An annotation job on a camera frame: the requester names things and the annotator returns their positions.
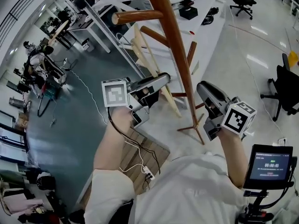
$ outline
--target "small display screen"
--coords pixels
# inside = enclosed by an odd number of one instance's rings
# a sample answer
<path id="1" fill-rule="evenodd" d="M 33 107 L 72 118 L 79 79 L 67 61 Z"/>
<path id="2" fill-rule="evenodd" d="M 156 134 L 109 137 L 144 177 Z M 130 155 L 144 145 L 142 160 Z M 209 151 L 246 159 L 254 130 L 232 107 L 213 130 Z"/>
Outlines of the small display screen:
<path id="1" fill-rule="evenodd" d="M 289 154 L 256 153 L 250 179 L 284 180 Z"/>

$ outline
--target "railing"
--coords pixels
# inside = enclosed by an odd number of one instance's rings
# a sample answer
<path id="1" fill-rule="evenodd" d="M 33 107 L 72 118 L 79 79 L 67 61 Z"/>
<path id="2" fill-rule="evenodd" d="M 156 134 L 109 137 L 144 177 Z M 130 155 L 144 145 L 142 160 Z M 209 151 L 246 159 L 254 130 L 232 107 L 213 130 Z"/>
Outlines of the railing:
<path id="1" fill-rule="evenodd" d="M 0 24 L 0 48 L 7 37 L 9 31 L 18 21 L 25 9 L 33 2 L 34 0 L 18 0 L 13 8 L 6 15 L 2 23 Z"/>

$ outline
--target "floor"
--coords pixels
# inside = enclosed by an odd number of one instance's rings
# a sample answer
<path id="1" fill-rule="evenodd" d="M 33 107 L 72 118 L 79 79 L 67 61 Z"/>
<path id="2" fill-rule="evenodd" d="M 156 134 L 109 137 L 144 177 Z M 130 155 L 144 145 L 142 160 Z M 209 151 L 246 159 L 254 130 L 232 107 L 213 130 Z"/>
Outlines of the floor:
<path id="1" fill-rule="evenodd" d="M 233 4 L 232 0 L 227 0 L 228 6 Z M 299 139 L 299 115 L 287 116 L 281 111 L 276 122 L 280 132 L 264 110 L 265 105 L 270 115 L 274 116 L 276 101 L 265 99 L 263 105 L 259 98 L 259 93 L 269 92 L 267 80 L 276 78 L 276 67 L 282 65 L 282 53 L 288 54 L 291 47 L 299 53 L 299 44 L 296 41 L 299 40 L 299 34 L 292 28 L 294 17 L 289 15 L 290 7 L 283 5 L 281 0 L 257 0 L 257 4 L 253 6 L 254 18 L 250 20 L 246 13 L 232 17 L 228 6 L 226 24 L 203 80 L 221 87 L 231 98 L 238 96 L 257 109 L 257 117 L 249 129 L 250 134 L 243 141 L 248 157 L 253 144 L 272 145 L 284 136 L 287 137 L 288 144 L 294 146 L 294 155 L 298 156 L 299 147 L 296 141 Z M 101 112 L 105 112 L 101 80 L 124 76 L 136 78 L 116 49 L 112 46 L 111 49 L 111 54 L 105 53 L 101 48 L 89 54 L 78 53 L 76 50 L 59 54 L 63 58 L 78 57 L 74 71 L 91 88 Z M 111 67 L 114 68 L 113 73 L 109 71 Z M 201 103 L 199 96 L 195 96 L 197 103 Z M 93 155 L 103 135 L 104 126 L 86 88 L 72 74 L 68 76 L 67 85 L 57 101 L 54 113 L 57 123 L 50 128 L 54 106 L 52 103 L 45 115 L 37 118 L 37 102 L 33 103 L 28 130 L 29 143 L 39 165 L 56 177 L 57 192 L 70 210 L 92 171 Z M 170 159 L 202 154 L 207 150 L 214 154 L 223 154 L 219 140 L 209 142 L 202 128 L 207 115 L 204 108 L 198 109 L 197 113 L 198 117 L 205 114 L 199 128 L 206 142 L 205 146 L 200 144 L 194 131 L 176 131 L 191 124 L 190 113 L 184 109 L 181 109 L 181 113 L 184 118 L 178 119 L 167 103 L 160 99 L 150 110 L 150 120 L 138 131 L 166 146 L 171 152 Z M 299 169 L 295 171 L 295 177 L 299 180 Z M 277 199 L 280 193 L 272 191 L 265 202 L 270 203 Z M 293 188 L 273 211 L 278 210 L 292 195 Z"/>

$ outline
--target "white floor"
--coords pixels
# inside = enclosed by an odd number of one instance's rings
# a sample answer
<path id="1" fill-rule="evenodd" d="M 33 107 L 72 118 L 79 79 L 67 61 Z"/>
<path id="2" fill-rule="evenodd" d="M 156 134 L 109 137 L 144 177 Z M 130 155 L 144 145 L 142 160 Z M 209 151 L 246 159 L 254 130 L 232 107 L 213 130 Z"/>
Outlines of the white floor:
<path id="1" fill-rule="evenodd" d="M 232 0 L 226 1 L 227 6 L 234 5 Z M 281 110 L 276 122 L 282 131 L 281 133 L 265 112 L 248 67 L 248 65 L 251 67 L 259 91 L 268 93 L 267 80 L 269 78 L 276 79 L 276 67 L 283 64 L 282 53 L 288 54 L 291 50 L 291 44 L 292 50 L 299 54 L 299 43 L 296 41 L 296 39 L 299 40 L 299 32 L 292 28 L 294 16 L 289 15 L 289 5 L 283 5 L 281 0 L 256 1 L 257 4 L 253 6 L 253 20 L 250 20 L 245 12 L 236 17 L 237 9 L 233 8 L 236 30 L 233 27 L 232 15 L 227 7 L 226 24 L 203 80 L 221 87 L 231 98 L 238 96 L 257 109 L 257 117 L 249 130 L 252 136 L 246 137 L 243 141 L 248 158 L 253 144 L 272 145 L 284 136 L 288 140 L 288 145 L 294 147 L 293 155 L 299 156 L 297 145 L 299 114 L 287 116 L 286 112 Z M 293 69 L 295 73 L 299 74 L 297 65 Z M 201 103 L 198 96 L 196 96 L 196 100 L 198 104 Z M 277 101 L 265 99 L 264 103 L 273 117 L 276 114 Z M 176 131 L 178 128 L 192 124 L 189 112 L 183 110 L 184 118 L 178 119 L 163 101 L 155 104 L 150 110 L 150 120 L 140 129 L 157 142 L 167 145 L 171 151 L 171 158 L 182 155 L 197 155 L 206 150 L 214 154 L 223 154 L 219 139 L 216 138 L 210 142 L 202 128 L 207 111 L 205 108 L 201 108 L 197 112 L 198 117 L 202 113 L 205 114 L 200 126 L 201 134 L 206 142 L 204 146 L 198 141 L 195 131 L 191 130 L 185 133 Z M 295 177 L 299 180 L 299 168 L 295 170 Z M 265 200 L 265 203 L 276 200 L 280 194 L 281 191 L 270 192 L 270 197 Z M 273 211 L 278 210 L 293 195 L 294 188 L 290 188 L 286 197 L 273 208 Z"/>

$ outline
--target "gray floor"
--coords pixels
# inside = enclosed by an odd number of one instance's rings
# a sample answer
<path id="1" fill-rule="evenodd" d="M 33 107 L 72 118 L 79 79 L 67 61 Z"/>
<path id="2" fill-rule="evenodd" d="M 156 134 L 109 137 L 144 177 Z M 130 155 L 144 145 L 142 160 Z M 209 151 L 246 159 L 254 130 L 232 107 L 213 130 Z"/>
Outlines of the gray floor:
<path id="1" fill-rule="evenodd" d="M 80 76 L 93 93 L 99 110 L 107 120 L 103 104 L 101 81 L 138 76 L 117 49 L 107 40 L 111 53 L 96 47 L 91 53 L 64 48 L 55 60 L 78 58 L 73 71 Z M 105 131 L 91 95 L 83 84 L 68 73 L 62 87 L 54 117 L 57 123 L 50 128 L 55 103 L 51 102 L 45 114 L 37 116 L 39 100 L 33 98 L 28 126 L 31 155 L 38 165 L 48 170 L 57 181 L 57 195 L 71 211 L 83 186 L 93 170 L 93 156 Z"/>

